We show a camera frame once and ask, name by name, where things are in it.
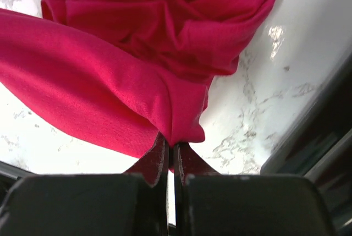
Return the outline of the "magenta t shirt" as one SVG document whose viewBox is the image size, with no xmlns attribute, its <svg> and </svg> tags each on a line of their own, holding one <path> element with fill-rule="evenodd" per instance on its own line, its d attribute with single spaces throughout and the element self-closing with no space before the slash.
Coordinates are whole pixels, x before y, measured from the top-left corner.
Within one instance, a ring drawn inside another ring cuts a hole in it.
<svg viewBox="0 0 352 236">
<path fill-rule="evenodd" d="M 42 0 L 42 17 L 1 10 L 1 83 L 78 139 L 139 158 L 158 134 L 203 142 L 215 76 L 276 0 Z"/>
</svg>

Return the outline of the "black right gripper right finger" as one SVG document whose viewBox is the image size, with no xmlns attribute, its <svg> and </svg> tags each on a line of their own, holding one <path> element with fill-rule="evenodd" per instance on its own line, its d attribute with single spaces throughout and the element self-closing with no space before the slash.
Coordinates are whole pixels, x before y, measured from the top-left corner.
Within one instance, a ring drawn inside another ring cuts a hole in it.
<svg viewBox="0 0 352 236">
<path fill-rule="evenodd" d="M 315 186 L 297 175 L 222 175 L 173 147 L 177 235 L 333 235 Z"/>
</svg>

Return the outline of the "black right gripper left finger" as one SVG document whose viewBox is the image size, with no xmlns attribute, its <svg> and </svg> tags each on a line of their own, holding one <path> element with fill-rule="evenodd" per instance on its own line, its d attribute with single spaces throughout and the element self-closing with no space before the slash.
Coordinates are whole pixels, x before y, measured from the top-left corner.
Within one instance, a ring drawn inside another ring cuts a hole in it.
<svg viewBox="0 0 352 236">
<path fill-rule="evenodd" d="M 169 146 L 121 174 L 34 174 L 1 164 L 1 235 L 167 235 Z"/>
</svg>

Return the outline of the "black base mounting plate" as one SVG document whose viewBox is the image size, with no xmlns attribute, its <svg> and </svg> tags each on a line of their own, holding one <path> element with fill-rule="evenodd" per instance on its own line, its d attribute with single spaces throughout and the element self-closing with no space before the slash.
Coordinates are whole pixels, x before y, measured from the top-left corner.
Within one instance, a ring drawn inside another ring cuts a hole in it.
<svg viewBox="0 0 352 236">
<path fill-rule="evenodd" d="M 350 56 L 260 173 L 309 179 L 322 194 L 338 235 L 351 235 Z"/>
</svg>

